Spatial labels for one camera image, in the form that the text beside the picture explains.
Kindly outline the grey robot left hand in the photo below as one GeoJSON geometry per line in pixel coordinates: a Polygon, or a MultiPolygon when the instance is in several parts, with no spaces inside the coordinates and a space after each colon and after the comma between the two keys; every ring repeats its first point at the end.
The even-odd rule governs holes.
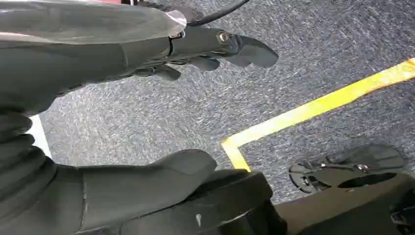
{"type": "Polygon", "coordinates": [[[85,85],[132,75],[176,80],[172,65],[219,58],[271,67],[264,43],[205,24],[189,9],[137,0],[0,3],[0,232],[3,235],[276,235],[287,232],[260,172],[216,169],[200,149],[145,165],[55,163],[31,117],[85,85]]]}

